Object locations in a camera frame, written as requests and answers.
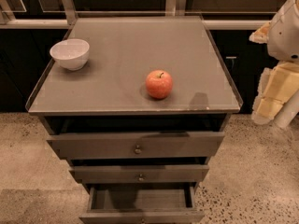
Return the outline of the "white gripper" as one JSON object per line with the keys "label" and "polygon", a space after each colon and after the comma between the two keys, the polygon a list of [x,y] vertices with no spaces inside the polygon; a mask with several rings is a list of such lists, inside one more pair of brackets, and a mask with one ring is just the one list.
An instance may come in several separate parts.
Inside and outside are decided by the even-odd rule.
{"label": "white gripper", "polygon": [[[249,36],[253,43],[266,44],[270,22],[266,22]],[[271,72],[263,98],[257,96],[252,107],[251,119],[259,125],[272,121],[283,107],[281,102],[288,102],[299,90],[299,65],[296,63],[279,62]]]}

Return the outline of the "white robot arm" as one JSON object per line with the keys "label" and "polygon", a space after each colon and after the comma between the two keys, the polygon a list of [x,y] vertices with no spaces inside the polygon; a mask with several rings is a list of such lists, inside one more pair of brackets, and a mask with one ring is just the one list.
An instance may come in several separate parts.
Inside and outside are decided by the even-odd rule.
{"label": "white robot arm", "polygon": [[261,74],[251,119],[259,125],[277,120],[289,124],[298,107],[288,110],[299,90],[299,0],[287,0],[271,21],[252,33],[249,40],[265,44],[268,54],[278,60]]}

